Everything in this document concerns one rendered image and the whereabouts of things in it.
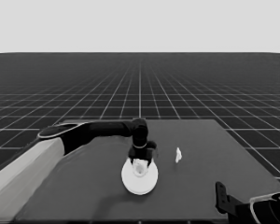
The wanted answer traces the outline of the large thick white disc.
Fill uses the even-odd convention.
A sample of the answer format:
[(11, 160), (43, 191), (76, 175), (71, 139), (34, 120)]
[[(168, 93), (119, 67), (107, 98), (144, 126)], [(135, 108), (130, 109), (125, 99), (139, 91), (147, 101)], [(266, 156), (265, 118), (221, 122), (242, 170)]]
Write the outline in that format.
[(121, 169), (121, 180), (124, 187), (132, 194), (145, 195), (157, 185), (159, 171), (156, 163), (151, 161), (127, 159)]

